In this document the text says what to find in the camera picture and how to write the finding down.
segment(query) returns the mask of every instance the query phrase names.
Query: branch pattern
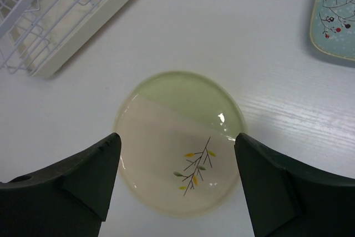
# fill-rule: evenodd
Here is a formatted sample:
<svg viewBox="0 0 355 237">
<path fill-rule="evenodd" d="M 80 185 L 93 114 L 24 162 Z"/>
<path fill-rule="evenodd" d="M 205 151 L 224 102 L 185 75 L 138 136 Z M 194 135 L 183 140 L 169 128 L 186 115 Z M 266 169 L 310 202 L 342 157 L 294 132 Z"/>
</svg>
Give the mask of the branch pattern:
<svg viewBox="0 0 355 237">
<path fill-rule="evenodd" d="M 323 34 L 325 38 L 330 37 L 330 32 L 337 34 L 342 31 L 342 28 L 345 29 L 350 29 L 351 24 L 350 22 L 355 22 L 355 0 L 335 0 L 335 6 L 328 6 L 326 5 L 328 0 L 323 0 L 323 8 L 328 9 L 332 15 L 331 16 L 323 16 L 319 12 L 319 18 L 321 20 L 321 23 L 323 24 Z M 338 8 L 341 7 L 349 7 L 353 9 L 352 15 L 345 17 L 341 16 L 339 14 Z"/>
<path fill-rule="evenodd" d="M 202 177 L 202 172 L 206 170 L 204 165 L 207 160 L 210 167 L 212 168 L 211 157 L 216 157 L 217 155 L 214 152 L 207 150 L 207 146 L 210 142 L 210 139 L 211 137 L 209 137 L 205 148 L 201 152 L 189 153 L 184 156 L 186 158 L 193 158 L 196 155 L 198 156 L 195 160 L 186 159 L 186 161 L 189 162 L 189 165 L 184 169 L 184 172 L 187 171 L 190 167 L 192 167 L 192 173 L 186 176 L 184 174 L 181 174 L 180 172 L 173 172 L 175 176 L 183 178 L 182 182 L 188 181 L 187 185 L 179 187 L 180 190 L 184 190 L 184 196 L 186 195 L 188 190 L 194 190 L 195 186 L 198 186 L 199 179 L 201 179 L 201 181 L 204 181 Z"/>
</svg>

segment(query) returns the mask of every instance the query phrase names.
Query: plate with leaf design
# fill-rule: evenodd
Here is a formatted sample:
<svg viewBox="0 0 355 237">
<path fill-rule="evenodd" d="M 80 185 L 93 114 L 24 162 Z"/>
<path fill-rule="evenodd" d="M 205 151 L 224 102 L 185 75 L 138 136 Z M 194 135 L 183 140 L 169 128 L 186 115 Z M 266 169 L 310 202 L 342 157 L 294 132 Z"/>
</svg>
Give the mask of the plate with leaf design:
<svg viewBox="0 0 355 237">
<path fill-rule="evenodd" d="M 310 35 L 321 52 L 355 60 L 355 0 L 316 0 Z"/>
<path fill-rule="evenodd" d="M 147 206 L 174 217 L 220 206 L 240 182 L 235 137 L 243 116 L 218 84 L 166 72 L 138 85 L 118 111 L 119 173 Z"/>
</svg>

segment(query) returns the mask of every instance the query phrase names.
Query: wire rack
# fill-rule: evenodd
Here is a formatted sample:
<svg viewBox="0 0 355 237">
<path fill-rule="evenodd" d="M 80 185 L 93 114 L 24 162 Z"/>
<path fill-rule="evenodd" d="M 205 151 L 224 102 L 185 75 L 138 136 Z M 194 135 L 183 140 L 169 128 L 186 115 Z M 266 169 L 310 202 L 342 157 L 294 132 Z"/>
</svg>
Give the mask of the wire rack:
<svg viewBox="0 0 355 237">
<path fill-rule="evenodd" d="M 0 0 L 0 41 L 10 40 L 10 45 L 0 48 L 0 69 L 11 74 L 24 69 L 32 75 L 102 1 Z"/>
</svg>

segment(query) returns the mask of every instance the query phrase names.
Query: red berry pattern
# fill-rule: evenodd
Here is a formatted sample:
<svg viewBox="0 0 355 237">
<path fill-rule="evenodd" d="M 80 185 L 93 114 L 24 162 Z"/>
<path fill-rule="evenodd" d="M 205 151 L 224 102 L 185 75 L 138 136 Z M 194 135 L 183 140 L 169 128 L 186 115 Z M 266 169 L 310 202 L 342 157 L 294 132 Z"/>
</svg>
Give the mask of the red berry pattern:
<svg viewBox="0 0 355 237">
<path fill-rule="evenodd" d="M 321 14 L 319 12 L 319 18 L 321 23 L 324 26 L 323 35 L 326 39 L 330 39 L 329 33 L 340 33 L 343 30 L 346 31 L 347 29 L 351 28 L 352 22 L 355 21 L 355 0 L 323 0 L 323 8 L 329 9 L 328 14 Z M 341 15 L 342 12 L 338 7 L 343 6 L 351 7 L 350 9 L 347 8 L 347 11 L 350 10 L 353 15 Z"/>
</svg>

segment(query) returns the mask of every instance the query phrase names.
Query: dish rack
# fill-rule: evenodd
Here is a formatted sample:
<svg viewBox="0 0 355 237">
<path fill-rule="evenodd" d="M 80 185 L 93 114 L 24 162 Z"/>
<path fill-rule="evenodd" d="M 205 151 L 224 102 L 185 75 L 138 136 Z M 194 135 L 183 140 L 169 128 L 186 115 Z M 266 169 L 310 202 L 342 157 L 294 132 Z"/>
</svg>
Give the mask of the dish rack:
<svg viewBox="0 0 355 237">
<path fill-rule="evenodd" d="M 50 77 L 127 1 L 0 0 L 0 69 Z"/>
</svg>

